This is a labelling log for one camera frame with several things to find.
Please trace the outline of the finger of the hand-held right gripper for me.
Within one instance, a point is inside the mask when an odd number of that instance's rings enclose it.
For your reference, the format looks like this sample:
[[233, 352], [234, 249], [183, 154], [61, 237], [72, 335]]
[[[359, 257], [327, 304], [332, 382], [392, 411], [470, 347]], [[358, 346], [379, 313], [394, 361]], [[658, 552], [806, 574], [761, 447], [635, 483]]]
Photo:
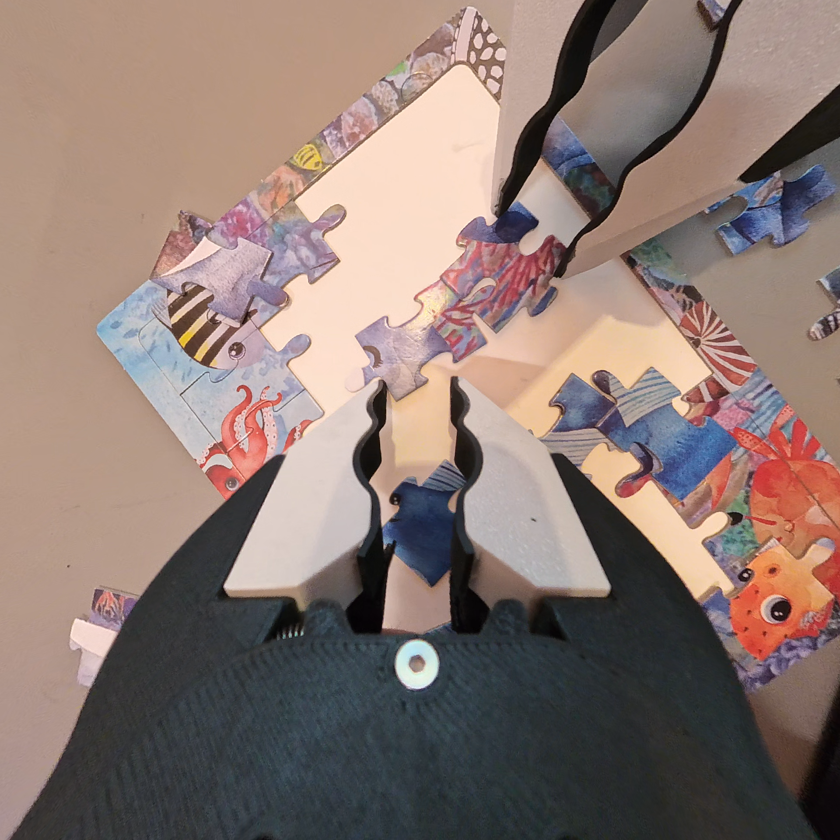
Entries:
[[731, 194], [749, 166], [838, 86], [839, 2], [732, 2], [686, 111], [632, 159], [560, 275], [625, 254]]
[[500, 100], [494, 214], [504, 214], [537, 164], [551, 122], [581, 89], [614, 1], [518, 1]]

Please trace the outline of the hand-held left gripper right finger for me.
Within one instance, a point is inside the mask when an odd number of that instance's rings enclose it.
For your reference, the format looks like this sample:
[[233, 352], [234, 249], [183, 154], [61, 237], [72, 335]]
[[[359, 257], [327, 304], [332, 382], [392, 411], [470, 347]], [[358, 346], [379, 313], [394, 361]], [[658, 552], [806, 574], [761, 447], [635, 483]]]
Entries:
[[450, 382], [455, 465], [465, 479], [450, 550], [453, 614], [516, 600], [604, 597], [607, 580], [545, 445], [463, 377]]

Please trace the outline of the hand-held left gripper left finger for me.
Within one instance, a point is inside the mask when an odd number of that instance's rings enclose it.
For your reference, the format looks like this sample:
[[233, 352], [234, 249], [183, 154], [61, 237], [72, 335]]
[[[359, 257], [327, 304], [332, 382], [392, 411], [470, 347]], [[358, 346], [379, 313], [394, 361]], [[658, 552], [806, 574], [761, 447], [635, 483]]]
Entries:
[[224, 583], [234, 597], [287, 596], [347, 608], [382, 560], [371, 478], [382, 463], [387, 390], [374, 380], [294, 444]]

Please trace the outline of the pale striped puzzle piece with fin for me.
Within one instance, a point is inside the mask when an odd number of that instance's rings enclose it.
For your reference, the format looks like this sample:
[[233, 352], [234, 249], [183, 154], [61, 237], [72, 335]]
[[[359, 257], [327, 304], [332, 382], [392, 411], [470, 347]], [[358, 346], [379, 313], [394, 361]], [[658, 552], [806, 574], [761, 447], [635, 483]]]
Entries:
[[598, 445], [606, 445], [609, 451], [616, 450], [613, 442], [596, 427], [563, 431], [553, 429], [539, 440], [552, 454], [562, 454], [578, 469], [582, 468], [589, 454]]

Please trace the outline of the dark blue puzzle piece with eye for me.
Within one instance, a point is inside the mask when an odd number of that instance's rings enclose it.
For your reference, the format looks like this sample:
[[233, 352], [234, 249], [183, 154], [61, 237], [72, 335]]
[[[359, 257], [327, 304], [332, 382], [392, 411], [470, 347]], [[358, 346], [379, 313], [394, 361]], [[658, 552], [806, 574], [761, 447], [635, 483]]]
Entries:
[[449, 571], [450, 546], [455, 514], [449, 500], [465, 484], [458, 468], [442, 462], [419, 485], [409, 476], [397, 486], [390, 502], [397, 512], [383, 527], [384, 544], [429, 586]]

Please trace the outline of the striped dark blue puzzle piece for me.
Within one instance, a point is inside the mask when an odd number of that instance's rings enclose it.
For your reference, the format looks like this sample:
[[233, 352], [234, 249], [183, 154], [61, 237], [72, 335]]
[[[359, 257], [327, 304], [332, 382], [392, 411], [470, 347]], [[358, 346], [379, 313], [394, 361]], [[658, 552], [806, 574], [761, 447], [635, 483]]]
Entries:
[[593, 383], [570, 374], [549, 402], [561, 410], [551, 433], [595, 429], [616, 409], [626, 426], [663, 406], [670, 406], [680, 391], [656, 369], [649, 368], [631, 387], [625, 387], [613, 373], [596, 371]]

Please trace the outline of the whale eye puzzle piece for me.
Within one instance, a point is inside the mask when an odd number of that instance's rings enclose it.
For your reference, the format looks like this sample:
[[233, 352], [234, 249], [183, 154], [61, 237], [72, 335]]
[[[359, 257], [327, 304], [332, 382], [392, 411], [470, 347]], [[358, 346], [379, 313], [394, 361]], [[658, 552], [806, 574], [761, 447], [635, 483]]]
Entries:
[[421, 313], [395, 327], [387, 317], [379, 318], [354, 337], [369, 358], [361, 371], [362, 384], [382, 378], [396, 401], [427, 383], [421, 373], [425, 363], [449, 352], [432, 320]]

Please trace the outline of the blue watercolour puzzle piece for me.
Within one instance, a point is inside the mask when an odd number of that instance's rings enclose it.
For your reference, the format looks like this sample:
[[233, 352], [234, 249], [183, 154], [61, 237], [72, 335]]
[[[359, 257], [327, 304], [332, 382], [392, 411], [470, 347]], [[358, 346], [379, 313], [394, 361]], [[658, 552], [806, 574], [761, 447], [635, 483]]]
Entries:
[[602, 421], [602, 431], [624, 451], [639, 444], [654, 455], [661, 466], [654, 480], [679, 501], [739, 446], [714, 420], [706, 418], [702, 425], [694, 425], [669, 404], [630, 425], [614, 410]]

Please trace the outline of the sea print puzzle tray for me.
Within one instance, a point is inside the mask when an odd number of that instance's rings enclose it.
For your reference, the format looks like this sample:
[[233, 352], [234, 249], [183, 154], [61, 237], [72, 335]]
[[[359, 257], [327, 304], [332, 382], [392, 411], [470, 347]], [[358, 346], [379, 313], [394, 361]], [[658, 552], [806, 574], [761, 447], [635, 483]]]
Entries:
[[[362, 384], [361, 374], [369, 358], [355, 334], [382, 317], [393, 327], [413, 319], [422, 308], [415, 295], [464, 252], [456, 244], [462, 229], [477, 217], [495, 222], [486, 210], [484, 169], [505, 57], [482, 14], [460, 10], [243, 198], [267, 216], [293, 201], [311, 222], [332, 205], [346, 210], [342, 223], [323, 236], [339, 262], [312, 283], [305, 274], [289, 280], [281, 287], [288, 304], [260, 328], [275, 350], [298, 335], [308, 338], [308, 348], [274, 373], [247, 381], [237, 374], [242, 383], [273, 375], [299, 382], [323, 410], [306, 432], [369, 384]], [[521, 239], [521, 252], [531, 254], [550, 235], [569, 243], [574, 228], [612, 192], [586, 148], [557, 118], [523, 194], [522, 205], [539, 223]], [[552, 278], [550, 285], [556, 295], [539, 314], [520, 308], [499, 332], [476, 316], [487, 340], [483, 348], [461, 362], [450, 352], [434, 357], [421, 369], [427, 383], [402, 400], [387, 388], [395, 454], [374, 479], [384, 525], [398, 510], [390, 497], [405, 478], [421, 485], [442, 462], [451, 463], [453, 431], [444, 407], [450, 375], [469, 379], [538, 438], [560, 419], [550, 401], [571, 374], [592, 384], [596, 371], [609, 371], [631, 387], [654, 368], [679, 389], [671, 404], [679, 415], [697, 426], [710, 418], [731, 436], [739, 427], [765, 436], [790, 406], [656, 239], [597, 269], [592, 279]], [[139, 340], [154, 319], [153, 304], [167, 291], [150, 277], [100, 321], [97, 332], [196, 461], [217, 441]], [[596, 428], [607, 436], [602, 421]], [[730, 454], [750, 457], [747, 482], [727, 511], [712, 513], [697, 528], [688, 527], [652, 484], [629, 498], [616, 495], [616, 484], [641, 469], [644, 446], [624, 451], [613, 443], [616, 450], [609, 451], [600, 444], [581, 468], [674, 565], [698, 601], [714, 587], [729, 594], [761, 545], [747, 516], [762, 458], [737, 443]], [[653, 457], [656, 472], [661, 466]], [[835, 597], [826, 627], [815, 637], [783, 643], [765, 665], [734, 664], [747, 690], [838, 638], [838, 550], [814, 576]], [[449, 571], [429, 586], [395, 555], [386, 623], [441, 627], [448, 621], [447, 583]]]

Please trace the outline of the red coral puzzle piece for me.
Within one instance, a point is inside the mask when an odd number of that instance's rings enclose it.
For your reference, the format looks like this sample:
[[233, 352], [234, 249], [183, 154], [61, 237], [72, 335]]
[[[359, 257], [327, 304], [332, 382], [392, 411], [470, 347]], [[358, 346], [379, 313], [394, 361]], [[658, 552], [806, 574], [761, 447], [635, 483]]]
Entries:
[[460, 297], [443, 280], [419, 291], [414, 300], [421, 304], [421, 328], [429, 331], [435, 348], [450, 352], [454, 362], [461, 362], [487, 344], [476, 316], [483, 310], [497, 283], [482, 278], [472, 291]]

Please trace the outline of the red striped shell puzzle piece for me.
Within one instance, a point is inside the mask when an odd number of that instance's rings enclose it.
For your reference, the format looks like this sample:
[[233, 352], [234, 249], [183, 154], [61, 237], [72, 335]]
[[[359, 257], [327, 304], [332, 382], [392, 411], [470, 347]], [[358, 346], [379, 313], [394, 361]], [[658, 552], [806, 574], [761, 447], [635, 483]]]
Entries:
[[529, 315], [539, 314], [557, 293], [550, 282], [564, 256], [564, 245], [550, 235], [531, 254], [524, 255], [519, 247], [524, 235], [538, 223], [520, 202], [512, 204], [492, 224], [483, 217], [473, 219], [456, 239], [464, 252], [440, 276], [462, 301], [481, 281], [495, 282], [477, 309], [478, 317], [495, 333], [520, 308], [527, 309]]

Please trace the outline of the striped purple puzzle piece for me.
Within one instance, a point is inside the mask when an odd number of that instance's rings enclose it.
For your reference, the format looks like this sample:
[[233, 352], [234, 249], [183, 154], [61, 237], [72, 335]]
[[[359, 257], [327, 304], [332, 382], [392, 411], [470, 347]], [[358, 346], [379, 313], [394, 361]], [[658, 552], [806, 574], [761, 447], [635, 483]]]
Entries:
[[209, 291], [211, 311], [232, 325], [246, 319], [254, 298], [284, 308], [288, 294], [265, 279], [271, 251], [244, 238], [238, 238], [232, 248], [216, 245], [207, 237], [209, 229], [210, 224], [200, 217], [180, 212], [150, 279], [178, 294], [188, 285]]

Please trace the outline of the dark blue patterned puzzle piece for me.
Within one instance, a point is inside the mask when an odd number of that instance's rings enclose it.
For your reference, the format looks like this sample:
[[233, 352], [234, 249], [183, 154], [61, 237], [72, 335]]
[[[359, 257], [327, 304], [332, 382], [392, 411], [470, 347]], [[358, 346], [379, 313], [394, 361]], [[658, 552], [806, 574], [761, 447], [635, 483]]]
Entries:
[[745, 185], [731, 197], [746, 202], [741, 213], [717, 228], [727, 251], [739, 255], [765, 238], [774, 247], [788, 245], [809, 226], [804, 213], [832, 196], [837, 186], [819, 164], [787, 182], [780, 172]]

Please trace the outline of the striped fish puzzle piece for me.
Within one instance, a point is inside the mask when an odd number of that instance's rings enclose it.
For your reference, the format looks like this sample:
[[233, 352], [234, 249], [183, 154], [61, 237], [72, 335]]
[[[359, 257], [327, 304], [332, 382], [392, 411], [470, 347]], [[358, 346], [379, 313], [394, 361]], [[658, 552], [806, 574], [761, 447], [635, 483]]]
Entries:
[[260, 328], [278, 308], [252, 300], [245, 320], [232, 325], [209, 307], [212, 296], [192, 286], [181, 295], [165, 293], [152, 306], [154, 319], [140, 330], [140, 345], [178, 392], [208, 375], [211, 383], [230, 382], [240, 375], [246, 382], [256, 375], [280, 370], [308, 348], [303, 335], [275, 350]]

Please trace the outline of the purple pink coral puzzle piece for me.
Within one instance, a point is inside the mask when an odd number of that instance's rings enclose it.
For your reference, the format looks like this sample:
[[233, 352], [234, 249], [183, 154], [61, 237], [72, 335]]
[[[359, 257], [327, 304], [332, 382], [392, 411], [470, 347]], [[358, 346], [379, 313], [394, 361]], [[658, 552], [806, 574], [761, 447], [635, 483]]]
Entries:
[[297, 204], [289, 201], [272, 215], [247, 197], [212, 226], [207, 237], [216, 245], [233, 248], [240, 238], [272, 253], [264, 282], [281, 288], [301, 274], [312, 283], [339, 262], [324, 241], [324, 234], [342, 223], [346, 210], [335, 204], [311, 222]]

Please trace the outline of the orange crab puzzle piece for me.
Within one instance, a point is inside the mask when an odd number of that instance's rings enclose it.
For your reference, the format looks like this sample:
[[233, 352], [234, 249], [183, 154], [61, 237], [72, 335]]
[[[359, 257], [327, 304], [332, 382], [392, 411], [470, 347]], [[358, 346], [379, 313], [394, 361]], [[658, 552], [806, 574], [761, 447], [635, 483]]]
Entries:
[[775, 539], [798, 559], [820, 539], [838, 550], [838, 468], [817, 458], [818, 440], [791, 407], [780, 411], [765, 436], [740, 427], [733, 436], [762, 458], [752, 474], [747, 516], [759, 543]]

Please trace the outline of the puzzle piece with white patch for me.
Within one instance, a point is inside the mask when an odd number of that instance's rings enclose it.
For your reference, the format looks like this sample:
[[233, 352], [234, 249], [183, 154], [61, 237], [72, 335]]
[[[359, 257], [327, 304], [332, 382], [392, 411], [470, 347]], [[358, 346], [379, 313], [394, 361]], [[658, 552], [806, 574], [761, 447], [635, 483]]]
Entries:
[[107, 587], [98, 587], [91, 598], [86, 618], [74, 620], [69, 647], [80, 651], [77, 683], [90, 688], [103, 660], [135, 606], [138, 596]]

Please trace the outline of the orange puffer fish puzzle piece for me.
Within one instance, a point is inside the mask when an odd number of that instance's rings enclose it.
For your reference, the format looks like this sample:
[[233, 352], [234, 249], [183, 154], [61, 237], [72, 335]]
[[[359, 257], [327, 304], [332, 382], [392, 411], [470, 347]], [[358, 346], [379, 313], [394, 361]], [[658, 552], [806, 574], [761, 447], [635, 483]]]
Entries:
[[703, 594], [700, 606], [734, 664], [765, 665], [783, 643], [826, 627], [835, 597], [814, 571], [834, 550], [832, 539], [819, 538], [796, 558], [779, 539], [767, 539], [729, 594], [720, 587]]

